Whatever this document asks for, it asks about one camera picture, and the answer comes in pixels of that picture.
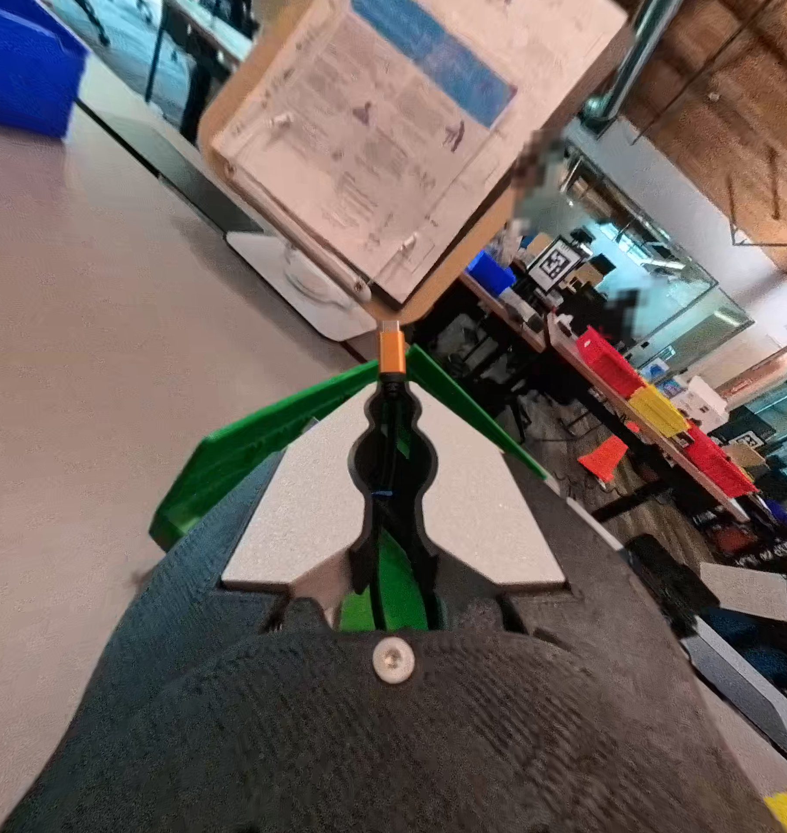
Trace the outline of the silver ventilation duct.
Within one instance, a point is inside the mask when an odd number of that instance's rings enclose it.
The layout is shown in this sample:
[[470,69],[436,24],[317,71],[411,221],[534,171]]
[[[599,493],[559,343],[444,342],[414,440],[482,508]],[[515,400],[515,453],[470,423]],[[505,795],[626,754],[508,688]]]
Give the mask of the silver ventilation duct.
[[644,1],[633,21],[632,42],[612,76],[606,92],[586,100],[579,115],[582,126],[599,139],[618,119],[629,94],[636,85],[662,36],[683,1]]

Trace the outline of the orange-plug cable blue tie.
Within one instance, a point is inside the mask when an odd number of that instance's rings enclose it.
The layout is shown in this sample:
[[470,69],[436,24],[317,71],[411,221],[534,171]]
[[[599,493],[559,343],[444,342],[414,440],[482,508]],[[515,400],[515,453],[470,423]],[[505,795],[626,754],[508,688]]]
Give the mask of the orange-plug cable blue tie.
[[397,536],[419,590],[428,630],[438,625],[433,582],[435,561],[421,537],[419,492],[431,455],[417,431],[418,401],[408,386],[404,333],[397,321],[378,328],[378,391],[371,401],[377,432],[371,495],[374,532],[387,522]]

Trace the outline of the small blue plastic bin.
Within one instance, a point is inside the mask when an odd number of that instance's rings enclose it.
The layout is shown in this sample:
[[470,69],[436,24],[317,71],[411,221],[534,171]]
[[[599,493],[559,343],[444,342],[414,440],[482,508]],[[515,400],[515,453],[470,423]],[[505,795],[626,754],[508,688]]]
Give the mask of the small blue plastic bin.
[[478,253],[466,267],[466,272],[482,288],[494,297],[500,296],[516,283],[511,268],[502,266],[487,251]]

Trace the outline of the yellow plastic bin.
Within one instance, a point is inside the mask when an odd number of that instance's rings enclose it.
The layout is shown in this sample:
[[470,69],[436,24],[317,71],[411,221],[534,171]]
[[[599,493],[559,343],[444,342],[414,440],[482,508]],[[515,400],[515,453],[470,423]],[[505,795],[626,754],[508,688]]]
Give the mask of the yellow plastic bin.
[[628,398],[628,404],[653,430],[666,438],[687,432],[688,419],[654,385],[643,385]]

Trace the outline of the blue-header exercise sheet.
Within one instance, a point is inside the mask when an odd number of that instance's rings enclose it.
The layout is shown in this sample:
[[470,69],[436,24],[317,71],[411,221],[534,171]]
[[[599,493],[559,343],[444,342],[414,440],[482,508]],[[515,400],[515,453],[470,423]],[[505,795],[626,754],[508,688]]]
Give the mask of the blue-header exercise sheet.
[[402,305],[479,197],[461,177],[517,95],[419,2],[311,2],[212,147],[262,203]]

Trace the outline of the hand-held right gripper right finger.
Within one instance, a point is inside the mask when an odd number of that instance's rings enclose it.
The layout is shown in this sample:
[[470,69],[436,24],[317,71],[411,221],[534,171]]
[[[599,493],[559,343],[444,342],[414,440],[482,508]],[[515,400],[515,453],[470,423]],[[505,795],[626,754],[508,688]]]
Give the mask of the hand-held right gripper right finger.
[[407,384],[400,428],[400,519],[429,628],[450,628],[470,603],[550,595],[568,580],[507,456],[419,384]]

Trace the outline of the red plastic bin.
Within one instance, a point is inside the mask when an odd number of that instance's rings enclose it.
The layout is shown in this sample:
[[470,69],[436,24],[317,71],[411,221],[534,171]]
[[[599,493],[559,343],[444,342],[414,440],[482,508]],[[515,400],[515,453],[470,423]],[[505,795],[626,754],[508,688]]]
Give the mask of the red plastic bin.
[[576,339],[576,349],[585,365],[621,397],[630,398],[646,383],[628,361],[593,327]]
[[757,492],[750,476],[736,465],[721,446],[714,443],[699,426],[687,421],[688,444],[682,454],[729,498]]

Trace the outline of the green plastic bin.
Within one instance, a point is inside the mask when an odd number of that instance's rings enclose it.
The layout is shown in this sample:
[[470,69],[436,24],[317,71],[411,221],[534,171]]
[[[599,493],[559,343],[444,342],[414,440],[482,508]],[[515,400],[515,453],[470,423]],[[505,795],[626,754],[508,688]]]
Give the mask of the green plastic bin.
[[[534,459],[419,346],[407,349],[408,380],[516,458],[540,479],[547,474]],[[370,361],[245,416],[205,436],[161,500],[149,536],[165,552],[187,536],[211,508],[273,453],[281,452],[313,420],[321,421],[377,380]],[[386,521],[378,538],[381,601],[388,630],[427,630],[428,622],[410,573],[401,534]]]

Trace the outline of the black-white marker tag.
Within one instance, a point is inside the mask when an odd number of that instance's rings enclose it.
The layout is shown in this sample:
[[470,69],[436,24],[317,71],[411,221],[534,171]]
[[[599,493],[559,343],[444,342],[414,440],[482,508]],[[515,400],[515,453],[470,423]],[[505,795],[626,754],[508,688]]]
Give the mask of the black-white marker tag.
[[550,292],[579,267],[586,252],[563,236],[553,238],[527,268],[527,276],[542,292]]

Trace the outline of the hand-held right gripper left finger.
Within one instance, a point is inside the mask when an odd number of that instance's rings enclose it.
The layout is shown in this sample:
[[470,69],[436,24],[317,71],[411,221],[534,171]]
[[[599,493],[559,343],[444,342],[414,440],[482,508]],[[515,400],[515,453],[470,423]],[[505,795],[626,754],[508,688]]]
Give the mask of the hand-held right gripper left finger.
[[330,623],[352,591],[347,552],[365,499],[349,459],[369,427],[368,384],[290,443],[221,574],[225,589],[314,599]]

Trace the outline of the orange traffic cone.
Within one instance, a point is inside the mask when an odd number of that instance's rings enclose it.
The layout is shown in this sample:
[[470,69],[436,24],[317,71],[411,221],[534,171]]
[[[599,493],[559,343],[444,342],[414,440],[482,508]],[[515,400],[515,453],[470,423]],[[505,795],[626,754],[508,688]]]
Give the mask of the orange traffic cone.
[[576,462],[600,483],[609,485],[627,453],[627,443],[617,436],[609,436],[592,451],[579,456]]

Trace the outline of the white instruction sheet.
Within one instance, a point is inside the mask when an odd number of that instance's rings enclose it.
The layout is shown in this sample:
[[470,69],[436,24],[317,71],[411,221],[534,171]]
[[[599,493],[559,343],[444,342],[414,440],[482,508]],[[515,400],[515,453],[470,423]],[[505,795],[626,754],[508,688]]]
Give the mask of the white instruction sheet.
[[418,210],[375,277],[404,306],[436,271],[535,131],[559,128],[623,56],[630,29],[615,2],[352,2],[352,12],[412,65],[395,70]]

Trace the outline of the wooden book stand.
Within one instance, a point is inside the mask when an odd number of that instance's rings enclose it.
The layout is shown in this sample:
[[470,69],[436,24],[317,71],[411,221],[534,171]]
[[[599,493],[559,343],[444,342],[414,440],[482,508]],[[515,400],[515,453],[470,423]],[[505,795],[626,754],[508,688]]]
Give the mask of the wooden book stand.
[[[396,308],[390,304],[387,296],[378,291],[375,284],[368,282],[363,276],[348,272],[343,262],[336,260],[334,255],[316,243],[314,239],[303,238],[301,227],[297,226],[283,210],[252,197],[235,179],[230,172],[230,167],[212,147],[215,136],[227,125],[241,106],[242,99],[254,89],[267,72],[286,40],[293,36],[294,29],[310,3],[260,3],[265,14],[265,22],[251,52],[224,84],[201,117],[198,127],[198,149],[202,159],[219,181],[242,198],[242,201],[253,209],[258,218],[263,219],[268,235],[284,242],[283,257],[274,258],[274,266],[260,265],[257,261],[260,253],[255,245],[234,244],[233,248],[246,257],[257,272],[269,280],[277,277],[280,282],[284,282],[287,276],[292,276],[288,284],[293,289],[286,298],[294,306],[301,297],[308,298],[309,307],[302,312],[302,315],[310,323],[313,322],[313,318],[326,315],[329,311],[338,310],[340,314],[351,314],[353,310],[361,309],[363,314],[376,321],[398,318],[401,323],[409,324],[427,314],[436,300],[458,279],[469,262],[509,222],[522,183],[535,177],[538,142],[545,138],[556,138],[559,135],[564,126],[572,120],[589,93],[617,68],[624,54],[603,79],[582,97],[575,113],[571,114],[561,127],[545,128],[534,132],[532,139],[513,162],[503,181],[498,183],[488,200],[462,229],[461,235],[448,251],[447,257],[418,287],[410,300],[404,306]],[[630,26],[629,29],[629,39],[624,53],[631,40]]]

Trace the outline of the light grey desk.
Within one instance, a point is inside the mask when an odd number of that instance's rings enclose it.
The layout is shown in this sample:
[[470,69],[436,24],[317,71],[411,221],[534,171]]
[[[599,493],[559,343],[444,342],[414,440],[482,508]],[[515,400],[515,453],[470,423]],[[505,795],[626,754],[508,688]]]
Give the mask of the light grey desk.
[[220,575],[283,453],[164,555],[213,428],[346,369],[84,108],[0,127],[0,831],[783,831],[625,550],[497,450],[566,572],[402,640]]

